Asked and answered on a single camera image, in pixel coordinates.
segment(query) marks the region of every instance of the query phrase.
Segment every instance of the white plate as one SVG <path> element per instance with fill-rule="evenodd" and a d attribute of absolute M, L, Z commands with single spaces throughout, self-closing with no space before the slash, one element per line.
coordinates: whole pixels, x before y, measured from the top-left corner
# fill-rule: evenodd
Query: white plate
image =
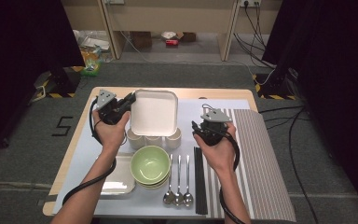
<path fill-rule="evenodd" d="M 178 98 L 172 91 L 135 91 L 131 128 L 135 134 L 170 136 L 177 127 Z"/>
<path fill-rule="evenodd" d="M 116 156 L 116 169 L 103 183 L 101 195 L 118 195 L 130 193 L 135 187 L 135 179 L 130 170 L 131 154 L 119 153 Z"/>

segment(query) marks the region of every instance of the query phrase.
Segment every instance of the black cable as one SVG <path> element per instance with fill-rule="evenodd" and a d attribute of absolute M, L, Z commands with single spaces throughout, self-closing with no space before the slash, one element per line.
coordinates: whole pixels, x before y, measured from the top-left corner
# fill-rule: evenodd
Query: black cable
<path fill-rule="evenodd" d="M 213 133 L 217 133 L 217 134 L 222 135 L 234 147 L 235 158 L 234 158 L 233 170 L 235 171 L 237 169 L 238 164 L 240 163 L 240 154 L 241 154 L 240 147 L 238 146 L 238 143 L 235 141 L 235 139 L 232 137 L 232 135 L 230 133 L 228 133 L 228 132 L 225 132 L 224 134 L 222 134 L 222 133 L 217 132 L 217 131 L 215 131 L 213 129 L 208 129 L 208 130 L 213 132 Z M 237 224 L 245 224 L 239 218 L 237 218 L 234 214 L 232 214 L 232 212 L 228 209 L 228 207 L 226 205 L 226 202 L 225 202 L 225 198 L 223 196 L 222 187 L 220 187 L 219 199 L 220 199 L 220 204 L 222 205 L 223 210 L 225 211 L 226 215 L 228 215 L 229 218 L 231 218 L 231 220 L 233 220 Z"/>
<path fill-rule="evenodd" d="M 268 121 L 273 121 L 273 120 L 277 120 L 277 119 L 292 119 L 293 117 L 291 118 L 275 118 L 275 119 L 265 119 L 264 121 L 265 122 L 268 122 Z"/>
<path fill-rule="evenodd" d="M 257 17 L 257 25 L 255 27 L 256 32 L 258 32 L 259 36 L 260 36 L 260 40 L 261 40 L 261 44 L 264 46 L 264 48 L 266 47 L 266 44 L 264 43 L 264 39 L 263 36 L 261 35 L 261 26 L 260 26 L 260 4 L 258 2 L 255 2 L 255 14 Z"/>
<path fill-rule="evenodd" d="M 281 122 L 281 123 L 279 123 L 279 124 L 272 125 L 271 127 L 268 127 L 267 130 L 273 129 L 273 128 L 278 127 L 278 126 L 281 126 L 281 125 L 283 125 L 283 124 L 289 122 L 289 120 L 291 120 L 292 118 L 293 118 L 293 117 L 291 117 L 291 118 L 287 119 L 286 121 Z"/>
<path fill-rule="evenodd" d="M 100 119 L 100 120 L 98 120 L 98 122 L 96 122 L 96 123 L 94 124 L 94 130 L 95 130 L 95 127 L 97 127 L 97 124 L 99 124 L 101 121 L 102 121 L 102 120 Z"/>
<path fill-rule="evenodd" d="M 253 40 L 252 40 L 252 45 L 251 45 L 251 53 L 252 53 L 252 55 L 254 55 L 254 54 L 253 54 L 254 44 L 255 44 L 255 37 L 253 38 Z M 254 59 L 254 57 L 251 57 L 251 61 L 252 61 L 252 63 L 253 63 L 254 65 L 256 65 L 257 67 L 262 67 L 262 66 L 256 64 L 255 61 L 253 61 L 253 59 Z"/>
<path fill-rule="evenodd" d="M 258 113 L 262 114 L 262 113 L 271 112 L 271 111 L 277 111 L 277 110 L 283 110 L 283 109 L 296 109 L 296 108 L 301 108 L 301 107 L 303 107 L 303 105 L 287 106 L 287 107 L 280 107 L 280 108 L 275 108 L 275 109 L 262 110 L 262 111 L 259 111 Z"/>
<path fill-rule="evenodd" d="M 292 122 L 292 125 L 290 126 L 290 130 L 289 130 L 289 152 L 290 152 L 290 160 L 292 162 L 292 166 L 293 166 L 293 170 L 295 172 L 295 175 L 296 175 L 296 179 L 298 181 L 298 184 L 299 186 L 301 187 L 301 190 L 305 196 L 305 199 L 307 200 L 307 203 L 308 203 L 308 206 L 310 207 L 310 211 L 312 212 L 312 215 L 313 215 L 313 219 L 315 220 L 316 223 L 319 223 L 319 220 L 318 218 L 316 217 L 316 213 L 315 213 L 315 210 L 313 209 L 313 206 L 312 206 L 312 203 L 310 202 L 310 198 L 308 197 L 307 195 L 307 192 L 305 191 L 304 189 L 304 186 L 302 185 L 302 182 L 300 180 L 300 177 L 297 173 L 297 168 L 296 168 L 296 165 L 295 165 L 295 160 L 293 158 L 293 149 L 292 149 L 292 130 L 293 130 L 293 126 L 295 125 L 296 123 L 296 120 L 298 118 L 298 116 L 303 112 L 303 110 L 305 109 L 305 107 L 303 106 L 301 108 L 301 110 L 296 114 L 295 118 L 293 119 L 293 122 Z"/>
<path fill-rule="evenodd" d="M 237 35 L 237 38 L 240 40 L 241 43 L 245 44 L 245 45 L 248 45 L 249 47 L 251 47 L 252 45 L 247 43 L 246 41 L 242 40 L 242 38 L 238 35 L 238 34 L 234 34 L 234 35 Z M 253 48 L 255 49 L 259 49 L 259 50 L 262 50 L 262 51 L 265 51 L 265 49 L 261 49 L 257 46 L 253 46 Z"/>
<path fill-rule="evenodd" d="M 257 58 L 257 56 L 255 56 L 250 50 L 248 50 L 248 49 L 240 42 L 238 35 L 234 34 L 234 37 L 237 39 L 237 42 L 238 42 L 238 44 L 240 45 L 240 47 L 241 47 L 243 50 L 245 50 L 245 51 L 251 56 L 251 58 L 253 57 L 253 58 L 255 58 L 256 60 L 258 60 L 260 63 L 264 64 L 266 67 L 271 68 L 271 69 L 274 69 L 274 67 L 272 67 L 271 65 L 269 65 L 269 64 L 267 64 L 266 62 L 262 61 L 261 59 Z"/>
<path fill-rule="evenodd" d="M 124 142 L 121 143 L 121 145 L 123 146 L 124 144 L 126 144 L 127 140 L 128 140 L 127 132 L 124 132 Z"/>
<path fill-rule="evenodd" d="M 264 46 L 264 48 L 265 48 L 266 46 L 264 45 L 263 38 L 258 35 L 258 32 L 257 32 L 257 30 L 256 30 L 256 28 L 255 28 L 255 26 L 254 26 L 254 24 L 253 24 L 253 22 L 252 22 L 252 20 L 251 20 L 251 17 L 250 17 L 249 14 L 248 14 L 247 7 L 245 7 L 245 14 L 246 14 L 246 17 L 248 18 L 249 22 L 251 23 L 253 30 L 255 31 L 254 37 L 255 37 L 255 38 L 257 39 L 257 41 L 258 41 L 260 44 L 262 44 L 262 45 Z"/>
<path fill-rule="evenodd" d="M 63 200 L 62 200 L 62 205 L 64 205 L 64 204 L 68 201 L 68 199 L 69 199 L 70 197 L 72 197 L 74 194 L 78 193 L 78 192 L 81 191 L 82 189 L 84 189 L 84 188 L 86 188 L 86 187 L 88 187 L 88 186 L 91 186 L 91 185 L 93 185 L 93 184 L 95 184 L 95 183 L 98 183 L 98 182 L 100 182 L 101 180 L 105 179 L 105 178 L 106 178 L 107 176 L 109 176 L 110 174 L 112 174 L 112 172 L 113 172 L 113 171 L 115 170 L 115 168 L 116 168 L 116 164 L 117 164 L 117 162 L 116 162 L 116 158 L 115 158 L 115 160 L 113 161 L 112 166 L 111 166 L 111 167 L 109 168 L 109 170 L 107 170 L 105 173 L 103 173 L 102 175 L 100 175 L 100 176 L 98 176 L 98 177 L 95 177 L 95 178 L 93 178 L 93 179 L 91 179 L 91 180 L 89 180 L 89 181 L 87 181 L 87 182 L 85 182 L 85 183 L 83 183 L 83 184 L 81 184 L 81 185 L 75 187 L 75 188 L 72 189 L 71 191 L 69 191 L 69 192 L 65 195 L 65 197 L 63 198 Z"/>
<path fill-rule="evenodd" d="M 95 131 L 95 127 L 92 124 L 92 109 L 97 104 L 97 101 L 98 101 L 98 96 L 97 96 L 97 98 L 95 98 L 95 100 L 91 103 L 91 106 L 89 107 L 89 127 L 91 128 L 92 137 L 94 137 L 100 144 L 102 144 L 100 137 L 98 136 L 97 132 Z"/>

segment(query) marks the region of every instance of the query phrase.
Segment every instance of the black chopsticks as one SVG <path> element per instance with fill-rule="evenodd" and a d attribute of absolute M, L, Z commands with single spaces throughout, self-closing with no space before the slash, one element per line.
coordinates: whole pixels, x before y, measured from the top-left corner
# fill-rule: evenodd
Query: black chopsticks
<path fill-rule="evenodd" d="M 203 170 L 202 151 L 194 147 L 194 164 L 196 177 L 196 213 L 199 215 L 208 214 L 208 204 L 205 191 L 205 176 Z"/>

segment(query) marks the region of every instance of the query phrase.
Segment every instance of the green bowl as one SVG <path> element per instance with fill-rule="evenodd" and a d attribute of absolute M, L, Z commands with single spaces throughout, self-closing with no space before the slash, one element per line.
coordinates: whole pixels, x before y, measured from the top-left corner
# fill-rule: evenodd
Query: green bowl
<path fill-rule="evenodd" d="M 170 171 L 170 158 L 161 147 L 138 149 L 131 159 L 131 174 L 142 185 L 155 185 Z"/>

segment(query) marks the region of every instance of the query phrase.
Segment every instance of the power outlet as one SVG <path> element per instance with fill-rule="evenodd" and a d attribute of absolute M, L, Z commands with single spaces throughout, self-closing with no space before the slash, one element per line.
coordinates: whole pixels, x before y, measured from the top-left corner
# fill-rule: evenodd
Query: power outlet
<path fill-rule="evenodd" d="M 245 7 L 245 1 L 247 1 L 248 7 L 260 7 L 261 0 L 241 0 L 241 7 Z"/>
<path fill-rule="evenodd" d="M 124 0 L 105 0 L 106 4 L 110 5 L 124 5 Z"/>

